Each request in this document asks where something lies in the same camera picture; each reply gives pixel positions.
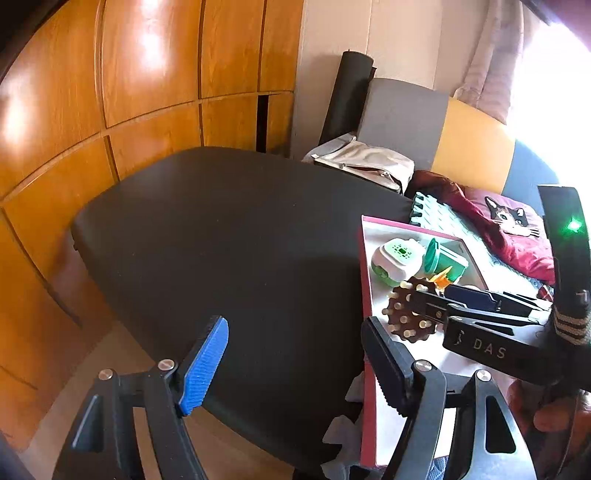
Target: rolled black mat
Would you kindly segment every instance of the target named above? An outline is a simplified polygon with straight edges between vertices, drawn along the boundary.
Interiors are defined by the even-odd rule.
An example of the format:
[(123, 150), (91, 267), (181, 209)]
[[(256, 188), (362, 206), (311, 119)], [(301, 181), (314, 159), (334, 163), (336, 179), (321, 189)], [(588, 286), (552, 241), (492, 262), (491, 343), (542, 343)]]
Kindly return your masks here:
[(373, 65), (373, 58), (363, 53), (343, 52), (319, 145), (357, 130), (369, 81), (374, 76)]

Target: yellow cushion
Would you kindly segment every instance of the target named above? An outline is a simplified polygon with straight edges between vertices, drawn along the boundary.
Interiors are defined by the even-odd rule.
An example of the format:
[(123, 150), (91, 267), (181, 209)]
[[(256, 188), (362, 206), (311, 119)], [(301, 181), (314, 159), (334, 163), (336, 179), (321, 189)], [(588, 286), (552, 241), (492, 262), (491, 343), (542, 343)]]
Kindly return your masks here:
[(450, 98), (431, 171), (461, 185), (501, 193), (514, 148), (515, 137), (505, 125)]

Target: white tray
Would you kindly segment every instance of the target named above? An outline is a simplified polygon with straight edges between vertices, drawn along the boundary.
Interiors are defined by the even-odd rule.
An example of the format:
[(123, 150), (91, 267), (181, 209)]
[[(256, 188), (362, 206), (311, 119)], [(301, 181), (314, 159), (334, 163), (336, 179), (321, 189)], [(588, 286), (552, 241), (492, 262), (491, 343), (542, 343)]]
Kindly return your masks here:
[[(413, 225), (366, 216), (362, 217), (362, 236), (360, 256), (362, 263), (363, 315), (376, 316), (384, 326), (387, 325), (388, 318), (382, 315), (382, 309), (388, 306), (387, 293), (392, 289), (381, 281), (371, 269), (371, 257), (377, 247), (392, 238), (414, 238), (426, 248), (431, 238), (436, 237), (442, 245), (462, 255), (469, 262), (469, 266), (462, 275), (459, 284), (474, 285), (486, 290), (486, 283), (482, 274), (465, 243), (459, 238)], [(391, 337), (396, 341), (402, 341), (398, 336), (391, 335)], [(439, 330), (425, 341), (403, 343), (416, 360), (429, 360), (437, 368), (447, 373), (469, 377), (476, 370), (484, 368), (481, 364), (445, 350), (442, 345), (443, 332)], [(488, 367), (486, 369), (491, 372), (499, 388), (505, 394), (513, 379)], [(454, 420), (455, 410), (446, 410), (435, 458), (449, 454)], [(374, 372), (366, 361), (361, 464), (369, 467), (387, 465), (400, 438), (404, 422), (405, 419), (387, 405)]]

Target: person's hand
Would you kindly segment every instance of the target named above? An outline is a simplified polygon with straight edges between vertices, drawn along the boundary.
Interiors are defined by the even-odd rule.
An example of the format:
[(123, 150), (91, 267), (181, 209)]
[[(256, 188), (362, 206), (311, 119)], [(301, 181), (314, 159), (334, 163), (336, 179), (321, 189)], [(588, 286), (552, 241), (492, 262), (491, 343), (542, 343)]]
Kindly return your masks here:
[[(570, 414), (573, 408), (573, 400), (571, 398), (560, 398), (542, 407), (534, 414), (524, 409), (523, 387), (521, 380), (516, 380), (507, 391), (507, 400), (521, 434), (524, 436), (532, 426), (546, 433), (561, 432), (569, 428)], [(589, 395), (585, 394), (579, 403), (579, 409), (574, 417), (569, 456), (576, 455), (583, 446), (585, 438), (590, 433), (591, 404), (589, 402)]]

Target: striped fabric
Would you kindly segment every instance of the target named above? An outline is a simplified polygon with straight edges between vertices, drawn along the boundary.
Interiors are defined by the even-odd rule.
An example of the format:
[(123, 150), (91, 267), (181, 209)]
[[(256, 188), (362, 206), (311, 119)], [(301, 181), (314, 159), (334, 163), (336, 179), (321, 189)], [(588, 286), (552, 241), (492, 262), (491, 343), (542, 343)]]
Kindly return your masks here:
[(439, 457), (433, 460), (427, 480), (443, 480), (449, 457)]
[(537, 185), (558, 183), (555, 172), (499, 121), (400, 80), (372, 81), (358, 140), (407, 156), (417, 170), (531, 205), (541, 215)]

